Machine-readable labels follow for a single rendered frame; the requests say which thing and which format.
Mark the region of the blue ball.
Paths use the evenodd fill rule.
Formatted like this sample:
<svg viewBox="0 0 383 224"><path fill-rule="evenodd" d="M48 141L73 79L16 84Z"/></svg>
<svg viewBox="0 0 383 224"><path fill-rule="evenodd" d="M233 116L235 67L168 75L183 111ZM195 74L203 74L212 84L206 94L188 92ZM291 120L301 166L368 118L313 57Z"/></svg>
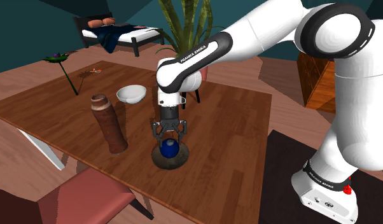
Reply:
<svg viewBox="0 0 383 224"><path fill-rule="evenodd" d="M163 157L174 158L179 153L179 143L172 138L164 139L159 150Z"/></svg>

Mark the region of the dark robot stand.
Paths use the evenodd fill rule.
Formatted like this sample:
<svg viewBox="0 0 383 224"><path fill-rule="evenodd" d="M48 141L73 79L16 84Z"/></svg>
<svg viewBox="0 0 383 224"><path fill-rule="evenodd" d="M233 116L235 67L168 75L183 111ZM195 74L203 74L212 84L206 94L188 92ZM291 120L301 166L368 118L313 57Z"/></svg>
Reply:
<svg viewBox="0 0 383 224"><path fill-rule="evenodd" d="M291 176L316 152L276 130L267 139L259 224L339 224L302 205ZM358 201L356 224L383 224L383 181L360 170L351 176Z"/></svg>

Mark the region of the white bowl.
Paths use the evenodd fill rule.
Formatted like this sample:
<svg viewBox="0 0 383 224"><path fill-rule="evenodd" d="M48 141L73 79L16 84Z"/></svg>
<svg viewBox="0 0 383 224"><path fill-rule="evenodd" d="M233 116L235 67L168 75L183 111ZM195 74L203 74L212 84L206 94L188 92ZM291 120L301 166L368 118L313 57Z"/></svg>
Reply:
<svg viewBox="0 0 383 224"><path fill-rule="evenodd" d="M137 104L146 96L146 88L142 85L128 85L119 89L117 98L127 104Z"/></svg>

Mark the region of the brown wooden table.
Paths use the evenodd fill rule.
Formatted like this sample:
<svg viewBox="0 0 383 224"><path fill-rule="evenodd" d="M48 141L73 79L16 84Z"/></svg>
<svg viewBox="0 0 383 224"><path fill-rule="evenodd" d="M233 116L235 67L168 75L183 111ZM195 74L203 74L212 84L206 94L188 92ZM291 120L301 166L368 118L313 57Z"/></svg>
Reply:
<svg viewBox="0 0 383 224"><path fill-rule="evenodd" d="M90 73L101 69L100 73ZM190 99L179 117L190 156L166 171L151 159L157 145L151 123L159 117L153 71L100 61L0 100L0 119L198 224L257 224L271 96L203 82L201 101ZM137 104L116 93L142 85ZM128 142L110 153L92 114L91 97L104 94L116 109Z"/></svg>

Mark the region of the black bed with white mattress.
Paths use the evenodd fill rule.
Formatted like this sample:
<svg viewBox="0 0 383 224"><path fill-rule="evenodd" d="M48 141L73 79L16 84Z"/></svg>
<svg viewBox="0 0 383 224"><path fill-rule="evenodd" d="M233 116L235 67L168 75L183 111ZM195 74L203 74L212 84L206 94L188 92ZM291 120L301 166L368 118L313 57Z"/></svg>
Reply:
<svg viewBox="0 0 383 224"><path fill-rule="evenodd" d="M133 48L139 56L139 47L156 40L164 45L164 37L157 28L128 23L116 23L111 12L87 17L73 17L76 29L85 48L92 43L99 43L105 51L113 53L116 46Z"/></svg>

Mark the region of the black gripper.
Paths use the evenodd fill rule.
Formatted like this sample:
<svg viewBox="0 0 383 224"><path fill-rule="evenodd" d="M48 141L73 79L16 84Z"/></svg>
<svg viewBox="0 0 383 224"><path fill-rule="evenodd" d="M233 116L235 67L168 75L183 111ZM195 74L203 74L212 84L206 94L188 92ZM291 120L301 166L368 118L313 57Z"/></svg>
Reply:
<svg viewBox="0 0 383 224"><path fill-rule="evenodd" d="M181 144L182 138L187 134L187 121L179 120L178 106L160 106L160 122L151 123L153 137L157 139L158 145L162 146L162 137L169 127L168 123L171 124L172 131L178 134L178 143Z"/></svg>

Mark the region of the tall brown ceramic vase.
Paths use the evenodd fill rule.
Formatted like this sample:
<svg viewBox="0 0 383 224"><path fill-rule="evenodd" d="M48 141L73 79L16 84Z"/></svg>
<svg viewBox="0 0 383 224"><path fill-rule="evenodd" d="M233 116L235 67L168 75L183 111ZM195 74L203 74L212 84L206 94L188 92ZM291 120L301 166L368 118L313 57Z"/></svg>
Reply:
<svg viewBox="0 0 383 224"><path fill-rule="evenodd" d="M92 113L102 130L108 143L110 153L119 155L128 148L115 109L111 101L104 94L95 94L91 97Z"/></svg>

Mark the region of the green stemmed purple flower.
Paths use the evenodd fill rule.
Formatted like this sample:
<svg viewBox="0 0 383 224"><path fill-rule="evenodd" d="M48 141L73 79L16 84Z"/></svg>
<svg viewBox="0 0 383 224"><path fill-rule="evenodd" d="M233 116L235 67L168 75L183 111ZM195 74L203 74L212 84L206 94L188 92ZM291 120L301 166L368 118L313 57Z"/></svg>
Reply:
<svg viewBox="0 0 383 224"><path fill-rule="evenodd" d="M56 53L56 54L53 54L51 57L43 58L43 61L46 61L46 62L49 62L49 63L52 63L52 64L58 64L62 68L62 70L63 70L63 72L64 72L64 74L65 74L65 76L66 76L66 78L67 78L67 80L68 80L72 90L73 90L73 92L75 93L75 95L79 95L78 91L75 89L75 87L74 87L70 77L68 76L66 70L64 69L64 67L62 65L62 63L64 61L66 61L68 59L68 57L69 57L69 54L66 54L66 53L64 53L64 54Z"/></svg>

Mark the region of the potted green plant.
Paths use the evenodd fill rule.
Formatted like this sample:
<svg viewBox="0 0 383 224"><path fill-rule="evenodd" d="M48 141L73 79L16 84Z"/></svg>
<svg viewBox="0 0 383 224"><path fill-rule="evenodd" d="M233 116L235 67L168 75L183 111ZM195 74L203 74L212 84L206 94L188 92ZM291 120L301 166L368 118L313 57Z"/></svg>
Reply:
<svg viewBox="0 0 383 224"><path fill-rule="evenodd" d="M175 57L197 46L207 39L214 27L212 24L211 0L180 0L183 8L184 24L173 7L171 0L158 0L166 21L171 29L173 37L161 31L160 34L171 44ZM179 104L186 101L186 93L197 91L200 84L207 78L207 68L203 68L187 77L181 86L181 91L174 94L165 94L158 91L158 103L164 112L175 112Z"/></svg>

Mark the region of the brown wooden cabinet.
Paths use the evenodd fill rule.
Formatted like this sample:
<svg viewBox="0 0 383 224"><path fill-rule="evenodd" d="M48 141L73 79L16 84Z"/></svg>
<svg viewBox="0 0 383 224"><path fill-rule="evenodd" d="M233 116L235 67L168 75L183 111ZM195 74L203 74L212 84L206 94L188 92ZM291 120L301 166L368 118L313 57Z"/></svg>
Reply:
<svg viewBox="0 0 383 224"><path fill-rule="evenodd" d="M296 63L305 107L335 114L335 62L300 52Z"/></svg>

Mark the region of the red chair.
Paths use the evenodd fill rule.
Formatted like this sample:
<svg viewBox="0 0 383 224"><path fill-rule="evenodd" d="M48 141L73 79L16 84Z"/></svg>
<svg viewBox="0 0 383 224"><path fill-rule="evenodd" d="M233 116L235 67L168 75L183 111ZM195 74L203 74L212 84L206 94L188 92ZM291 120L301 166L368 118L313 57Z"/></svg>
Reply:
<svg viewBox="0 0 383 224"><path fill-rule="evenodd" d="M128 205L154 218L126 185L88 168L36 202L0 189L0 224L107 224Z"/></svg>

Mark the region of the dark brown round bowl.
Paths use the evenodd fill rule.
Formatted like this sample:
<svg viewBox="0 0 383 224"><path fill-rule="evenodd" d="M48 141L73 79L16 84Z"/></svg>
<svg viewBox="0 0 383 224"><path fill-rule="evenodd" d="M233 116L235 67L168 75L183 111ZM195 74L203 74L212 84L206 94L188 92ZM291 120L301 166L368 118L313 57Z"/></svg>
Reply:
<svg viewBox="0 0 383 224"><path fill-rule="evenodd" d="M166 158L160 153L159 145L156 145L151 152L151 158L157 167L166 170L173 170L184 165L188 160L189 154L190 152L187 145L185 145L185 143L181 143L178 154L173 158Z"/></svg>

